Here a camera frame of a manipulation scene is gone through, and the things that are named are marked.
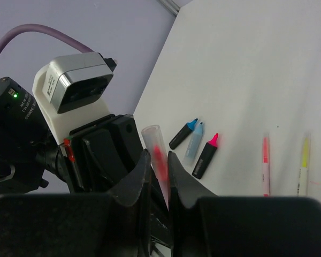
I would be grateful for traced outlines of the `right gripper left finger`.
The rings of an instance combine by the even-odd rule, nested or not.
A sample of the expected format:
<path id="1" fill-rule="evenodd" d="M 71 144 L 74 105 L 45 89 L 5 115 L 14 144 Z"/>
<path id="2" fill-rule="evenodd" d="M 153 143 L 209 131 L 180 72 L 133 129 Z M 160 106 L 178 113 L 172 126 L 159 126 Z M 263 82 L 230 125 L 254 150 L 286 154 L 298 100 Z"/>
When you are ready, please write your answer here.
<path id="1" fill-rule="evenodd" d="M 0 256 L 149 256 L 150 154 L 105 193 L 0 196 Z"/>

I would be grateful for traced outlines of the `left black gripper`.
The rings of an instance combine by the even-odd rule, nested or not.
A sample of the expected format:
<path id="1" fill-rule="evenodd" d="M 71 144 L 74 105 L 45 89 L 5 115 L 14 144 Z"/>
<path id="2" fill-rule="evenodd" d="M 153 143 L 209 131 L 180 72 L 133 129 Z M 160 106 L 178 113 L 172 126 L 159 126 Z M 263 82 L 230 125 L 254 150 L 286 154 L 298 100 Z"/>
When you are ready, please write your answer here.
<path id="1" fill-rule="evenodd" d="M 60 145 L 71 193 L 106 192 L 136 166 L 143 147 L 131 115 L 107 115 L 76 128 Z"/>

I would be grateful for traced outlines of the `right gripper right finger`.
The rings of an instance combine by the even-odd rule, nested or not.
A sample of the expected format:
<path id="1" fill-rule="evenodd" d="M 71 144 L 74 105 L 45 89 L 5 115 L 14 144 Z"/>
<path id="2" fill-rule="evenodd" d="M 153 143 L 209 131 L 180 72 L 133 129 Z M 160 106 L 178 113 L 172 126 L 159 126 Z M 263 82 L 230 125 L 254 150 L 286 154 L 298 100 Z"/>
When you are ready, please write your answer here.
<path id="1" fill-rule="evenodd" d="M 321 203 L 217 196 L 167 158 L 172 256 L 321 256 Z"/>

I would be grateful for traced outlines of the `thin red pen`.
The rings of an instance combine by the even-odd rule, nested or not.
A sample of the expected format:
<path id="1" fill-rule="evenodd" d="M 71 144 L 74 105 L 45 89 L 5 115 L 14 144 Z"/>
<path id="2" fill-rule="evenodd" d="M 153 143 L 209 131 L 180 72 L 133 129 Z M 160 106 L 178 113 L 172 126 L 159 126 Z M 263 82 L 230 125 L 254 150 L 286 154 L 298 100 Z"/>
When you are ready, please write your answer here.
<path id="1" fill-rule="evenodd" d="M 270 155 L 269 155 L 269 137 L 263 137 L 262 145 L 262 185 L 263 195 L 270 195 Z"/>

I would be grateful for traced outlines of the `yellow highlighter pen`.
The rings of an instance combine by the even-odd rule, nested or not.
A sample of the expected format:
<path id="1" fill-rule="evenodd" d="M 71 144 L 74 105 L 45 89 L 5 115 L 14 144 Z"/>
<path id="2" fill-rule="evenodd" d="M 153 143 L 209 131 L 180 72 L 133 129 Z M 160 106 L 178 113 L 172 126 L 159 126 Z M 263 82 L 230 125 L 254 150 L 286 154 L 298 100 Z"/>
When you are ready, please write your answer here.
<path id="1" fill-rule="evenodd" d="M 301 151 L 301 166 L 299 170 L 299 181 L 297 185 L 297 195 L 308 195 L 308 173 L 310 161 L 310 136 L 304 138 Z"/>

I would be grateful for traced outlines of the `grey purple marker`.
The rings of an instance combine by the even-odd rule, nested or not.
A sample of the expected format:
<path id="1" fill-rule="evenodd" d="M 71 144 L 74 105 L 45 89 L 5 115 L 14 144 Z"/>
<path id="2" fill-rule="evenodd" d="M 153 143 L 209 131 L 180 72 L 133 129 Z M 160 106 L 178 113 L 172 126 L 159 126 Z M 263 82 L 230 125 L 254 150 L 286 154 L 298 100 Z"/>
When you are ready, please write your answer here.
<path id="1" fill-rule="evenodd" d="M 160 181 L 166 181 L 168 179 L 167 156 L 159 145 L 154 147 L 154 161 L 157 178 Z"/>

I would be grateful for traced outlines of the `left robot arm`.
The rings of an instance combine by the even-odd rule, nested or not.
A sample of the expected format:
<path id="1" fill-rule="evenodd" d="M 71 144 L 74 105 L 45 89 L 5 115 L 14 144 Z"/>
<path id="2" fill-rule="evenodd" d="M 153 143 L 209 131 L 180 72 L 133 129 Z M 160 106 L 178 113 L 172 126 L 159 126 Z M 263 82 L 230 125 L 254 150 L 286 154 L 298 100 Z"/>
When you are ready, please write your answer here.
<path id="1" fill-rule="evenodd" d="M 142 150 L 129 115 L 106 115 L 56 143 L 34 97 L 0 78 L 0 194 L 47 187 L 45 171 L 70 192 L 105 192 L 135 168 Z"/>

